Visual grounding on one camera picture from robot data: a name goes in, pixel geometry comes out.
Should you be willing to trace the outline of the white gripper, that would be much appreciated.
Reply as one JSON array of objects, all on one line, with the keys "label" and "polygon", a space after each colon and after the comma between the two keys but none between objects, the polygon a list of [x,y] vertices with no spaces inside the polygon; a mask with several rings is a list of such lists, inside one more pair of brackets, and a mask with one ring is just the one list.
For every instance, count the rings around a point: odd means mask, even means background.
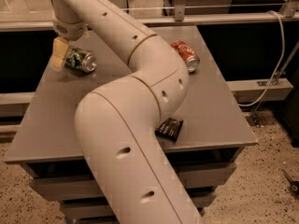
[{"label": "white gripper", "polygon": [[82,36],[89,37],[89,31],[87,25],[83,25],[83,20],[76,14],[54,14],[52,19],[53,29],[58,37],[53,40],[50,64],[53,69],[61,69],[69,51],[67,40],[76,41]]}]

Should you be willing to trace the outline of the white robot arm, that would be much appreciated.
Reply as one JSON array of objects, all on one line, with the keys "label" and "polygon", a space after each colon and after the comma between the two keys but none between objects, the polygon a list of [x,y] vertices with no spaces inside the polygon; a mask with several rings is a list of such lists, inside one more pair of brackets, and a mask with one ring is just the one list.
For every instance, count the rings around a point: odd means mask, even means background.
[{"label": "white robot arm", "polygon": [[108,0],[52,0],[56,25],[73,19],[131,68],[78,104],[75,130],[93,177],[120,224],[204,224],[156,136],[182,104],[185,62],[159,35]]}]

